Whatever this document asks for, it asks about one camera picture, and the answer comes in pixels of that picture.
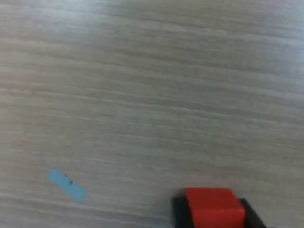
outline light blue label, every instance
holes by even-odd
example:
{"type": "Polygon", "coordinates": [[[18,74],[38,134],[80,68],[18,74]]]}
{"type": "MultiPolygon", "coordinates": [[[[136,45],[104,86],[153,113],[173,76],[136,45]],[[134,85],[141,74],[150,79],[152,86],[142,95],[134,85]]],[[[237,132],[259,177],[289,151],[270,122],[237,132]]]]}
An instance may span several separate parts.
{"type": "Polygon", "coordinates": [[[73,197],[78,203],[81,203],[86,196],[86,191],[83,188],[75,185],[71,179],[56,168],[52,169],[47,178],[50,182],[58,185],[63,191],[73,197]]]}

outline red block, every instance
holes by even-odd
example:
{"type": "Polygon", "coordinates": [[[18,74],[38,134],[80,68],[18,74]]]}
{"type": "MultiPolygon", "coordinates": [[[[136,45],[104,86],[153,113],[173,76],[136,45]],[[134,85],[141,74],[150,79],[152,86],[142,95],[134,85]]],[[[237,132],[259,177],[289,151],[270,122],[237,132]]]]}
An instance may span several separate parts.
{"type": "Polygon", "coordinates": [[[195,228],[244,228],[245,210],[230,189],[187,188],[195,228]]]}

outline black object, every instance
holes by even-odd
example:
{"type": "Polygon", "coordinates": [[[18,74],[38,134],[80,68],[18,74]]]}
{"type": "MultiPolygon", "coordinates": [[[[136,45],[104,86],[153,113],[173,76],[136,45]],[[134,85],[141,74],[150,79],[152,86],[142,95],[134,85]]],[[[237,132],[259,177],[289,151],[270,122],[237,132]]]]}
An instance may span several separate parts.
{"type": "MultiPolygon", "coordinates": [[[[239,201],[246,213],[245,228],[267,228],[245,198],[239,201]]],[[[175,228],[195,228],[186,196],[172,199],[172,212],[175,228]]]]}

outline blue paper scrap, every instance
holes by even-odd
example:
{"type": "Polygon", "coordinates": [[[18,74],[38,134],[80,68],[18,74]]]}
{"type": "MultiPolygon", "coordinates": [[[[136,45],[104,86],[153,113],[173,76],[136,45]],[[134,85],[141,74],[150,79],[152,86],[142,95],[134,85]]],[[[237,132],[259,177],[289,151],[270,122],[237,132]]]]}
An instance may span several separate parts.
{"type": "Polygon", "coordinates": [[[69,194],[72,198],[74,198],[78,203],[86,196],[86,190],[81,188],[78,185],[75,185],[71,179],[69,179],[66,175],[62,174],[58,169],[53,168],[52,171],[48,175],[48,180],[58,185],[63,191],[69,194]]]}

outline red toy block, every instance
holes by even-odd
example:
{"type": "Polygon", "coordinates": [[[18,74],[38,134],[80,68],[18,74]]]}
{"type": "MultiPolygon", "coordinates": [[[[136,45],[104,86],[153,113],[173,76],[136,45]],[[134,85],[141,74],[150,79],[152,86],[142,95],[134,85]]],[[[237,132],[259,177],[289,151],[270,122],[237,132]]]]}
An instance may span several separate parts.
{"type": "Polygon", "coordinates": [[[187,188],[195,228],[244,228],[245,210],[230,189],[187,188]]]}

